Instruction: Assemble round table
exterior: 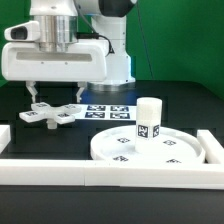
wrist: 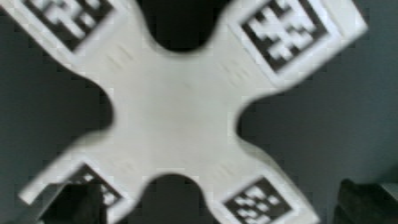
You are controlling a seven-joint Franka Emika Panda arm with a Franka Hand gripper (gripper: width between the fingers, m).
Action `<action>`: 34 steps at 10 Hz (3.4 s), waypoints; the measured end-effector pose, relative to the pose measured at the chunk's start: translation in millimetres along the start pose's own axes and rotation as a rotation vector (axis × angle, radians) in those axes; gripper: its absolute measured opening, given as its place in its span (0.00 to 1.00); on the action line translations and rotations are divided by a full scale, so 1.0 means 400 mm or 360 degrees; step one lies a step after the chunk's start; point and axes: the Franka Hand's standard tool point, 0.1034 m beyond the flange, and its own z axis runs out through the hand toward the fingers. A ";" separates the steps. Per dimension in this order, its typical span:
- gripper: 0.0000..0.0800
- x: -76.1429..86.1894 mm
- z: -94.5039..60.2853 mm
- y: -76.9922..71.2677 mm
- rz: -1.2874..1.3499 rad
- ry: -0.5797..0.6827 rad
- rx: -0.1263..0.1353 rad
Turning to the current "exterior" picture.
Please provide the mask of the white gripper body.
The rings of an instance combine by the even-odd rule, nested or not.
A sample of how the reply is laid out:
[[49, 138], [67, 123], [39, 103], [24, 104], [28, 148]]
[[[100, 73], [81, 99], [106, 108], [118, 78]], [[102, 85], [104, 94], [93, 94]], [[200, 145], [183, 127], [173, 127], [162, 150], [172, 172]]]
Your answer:
[[106, 78], [106, 40], [79, 39], [65, 52], [40, 50], [40, 25], [29, 21], [4, 31], [2, 75], [10, 81], [79, 82]]

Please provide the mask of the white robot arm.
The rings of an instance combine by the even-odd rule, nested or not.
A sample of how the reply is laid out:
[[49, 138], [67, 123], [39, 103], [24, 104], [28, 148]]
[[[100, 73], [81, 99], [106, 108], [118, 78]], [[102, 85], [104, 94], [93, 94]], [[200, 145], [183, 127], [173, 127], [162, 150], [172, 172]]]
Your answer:
[[35, 83], [76, 82], [80, 88], [132, 87], [126, 15], [137, 0], [31, 0], [31, 20], [4, 31], [2, 75]]

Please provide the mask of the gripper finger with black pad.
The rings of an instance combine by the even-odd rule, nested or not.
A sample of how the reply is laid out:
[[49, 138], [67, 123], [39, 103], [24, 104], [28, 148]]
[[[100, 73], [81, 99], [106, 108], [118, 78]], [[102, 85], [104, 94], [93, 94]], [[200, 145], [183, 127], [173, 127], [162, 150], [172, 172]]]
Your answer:
[[37, 95], [37, 90], [35, 88], [35, 81], [27, 81], [26, 82], [26, 88], [29, 91], [29, 93], [31, 94], [31, 99], [32, 102], [35, 103], [36, 102], [36, 95]]
[[77, 102], [81, 102], [82, 100], [81, 95], [86, 88], [86, 82], [78, 82], [77, 85], [78, 85], [78, 91], [76, 93], [76, 100]]

